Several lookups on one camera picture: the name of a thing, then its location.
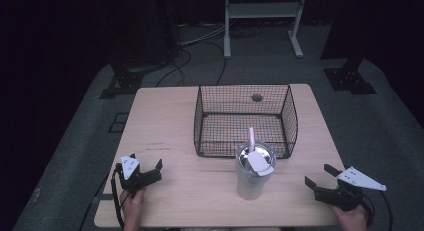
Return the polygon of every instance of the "wooden tabletop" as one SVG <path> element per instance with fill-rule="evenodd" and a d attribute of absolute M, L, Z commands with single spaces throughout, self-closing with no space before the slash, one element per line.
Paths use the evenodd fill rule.
<path fill-rule="evenodd" d="M 240 198 L 235 160 L 198 157 L 193 143 L 198 87 L 142 88 L 137 92 L 116 152 L 135 153 L 141 172 L 163 160 L 162 180 L 145 193 L 143 227 L 284 227 L 335 225 L 327 205 L 304 184 L 336 188 L 324 164 L 344 169 L 311 88 L 290 85 L 298 116 L 298 137 L 289 159 L 278 160 L 261 197 Z M 118 194 L 121 192 L 117 178 Z M 104 194 L 111 194 L 110 182 Z M 100 201 L 94 222 L 119 227 L 113 200 Z"/>

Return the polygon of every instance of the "wire basket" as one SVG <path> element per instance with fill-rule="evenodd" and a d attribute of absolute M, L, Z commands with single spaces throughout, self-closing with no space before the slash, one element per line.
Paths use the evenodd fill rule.
<path fill-rule="evenodd" d="M 290 85 L 199 87 L 194 117 L 197 155 L 234 158 L 249 141 L 249 127 L 278 159 L 292 155 L 298 128 Z"/>

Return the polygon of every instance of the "person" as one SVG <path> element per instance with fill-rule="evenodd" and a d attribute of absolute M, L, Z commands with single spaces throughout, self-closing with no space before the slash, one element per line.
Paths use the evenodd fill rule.
<path fill-rule="evenodd" d="M 128 195 L 127 190 L 122 191 L 119 199 L 124 213 L 124 231 L 136 231 L 140 226 L 145 191 L 146 188 L 138 190 L 134 198 Z M 332 205 L 329 207 L 336 215 L 343 231 L 367 230 L 368 214 L 361 205 L 350 211 L 343 211 Z"/>

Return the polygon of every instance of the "cup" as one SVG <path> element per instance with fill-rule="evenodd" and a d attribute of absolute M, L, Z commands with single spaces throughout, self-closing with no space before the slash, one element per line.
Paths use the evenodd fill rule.
<path fill-rule="evenodd" d="M 266 143 L 256 141 L 255 150 L 260 153 L 272 168 L 275 167 L 275 152 Z M 248 157 L 249 142 L 240 146 L 236 152 L 237 193 L 245 200 L 254 200 L 261 196 L 264 184 L 271 178 L 271 173 L 259 175 L 250 165 Z"/>

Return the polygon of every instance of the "hand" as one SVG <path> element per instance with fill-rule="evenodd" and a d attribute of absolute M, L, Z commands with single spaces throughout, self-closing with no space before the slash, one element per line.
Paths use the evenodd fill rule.
<path fill-rule="evenodd" d="M 343 231 L 366 231 L 368 213 L 358 205 L 350 211 L 343 211 L 339 207 L 329 205 L 336 214 Z"/>
<path fill-rule="evenodd" d="M 124 231 L 135 231 L 140 226 L 141 209 L 143 207 L 143 195 L 146 188 L 140 189 L 131 197 L 128 190 L 122 190 L 119 200 L 124 212 Z"/>

